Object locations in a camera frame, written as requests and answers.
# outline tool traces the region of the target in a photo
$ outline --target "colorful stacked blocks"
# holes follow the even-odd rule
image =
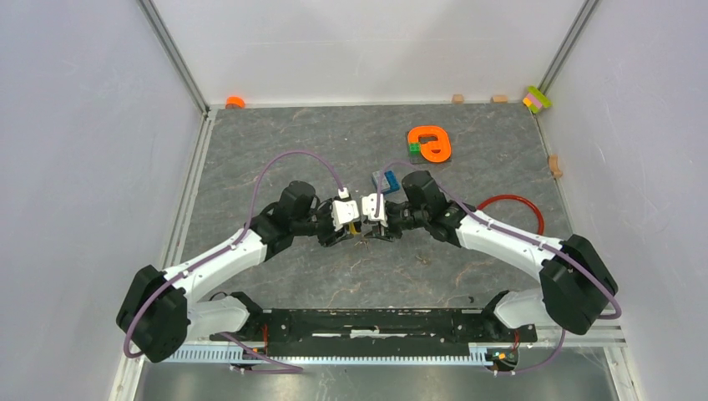
[[[526,104],[526,107],[534,114],[553,105],[549,98],[545,97],[540,90],[533,86],[528,87],[528,93],[526,97],[523,98],[523,104]]]

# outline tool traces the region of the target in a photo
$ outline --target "wooden cube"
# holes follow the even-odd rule
[[[508,103],[508,97],[505,94],[495,94],[492,96],[492,103]]]

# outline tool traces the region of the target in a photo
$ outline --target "white cable tray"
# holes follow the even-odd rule
[[[300,365],[465,365],[489,366],[485,347],[470,347],[469,356],[445,357],[273,357],[276,361]],[[236,345],[183,345],[164,362],[261,364]]]

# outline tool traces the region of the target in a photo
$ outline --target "metal frame edge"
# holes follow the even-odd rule
[[[136,2],[140,6],[140,9],[143,10],[145,18],[154,30],[155,36],[157,36],[164,52],[167,53],[169,61],[177,70],[177,74],[180,75],[180,79],[187,88],[187,91],[190,93],[190,97],[195,102],[197,109],[199,109],[202,113],[208,113],[209,104],[206,103],[204,95],[201,93],[195,78],[192,76],[190,69],[187,67],[185,59],[182,58],[182,54],[177,49],[177,45],[174,43],[172,35],[169,34],[167,26],[165,26],[162,17],[159,15],[157,7],[154,5],[152,0],[136,0]]]
[[[548,93],[551,84],[553,84],[553,81],[555,80],[556,76],[558,76],[558,73],[563,67],[565,60],[568,58],[570,52],[573,50],[573,47],[575,47],[575,44],[577,43],[578,38],[580,37],[580,34],[583,32],[585,25],[587,24],[590,17],[593,15],[600,1],[601,0],[585,0],[583,5],[580,7],[578,15],[575,16],[575,20],[570,25],[568,33],[565,34],[565,38],[560,44],[560,47],[558,47],[558,51],[556,51],[556,54],[553,57],[549,68],[546,70],[546,74],[541,79],[541,83],[539,84],[539,90],[541,91],[541,93]]]

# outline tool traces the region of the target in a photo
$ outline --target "orange toy piece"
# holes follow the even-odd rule
[[[453,155],[453,147],[445,129],[436,125],[424,125],[411,129],[408,133],[408,144],[420,143],[421,138],[433,138],[420,144],[421,156],[432,163],[442,163]]]
[[[245,107],[245,102],[243,101],[242,98],[239,98],[238,96],[230,96],[226,100],[226,108],[227,109],[243,109]]]

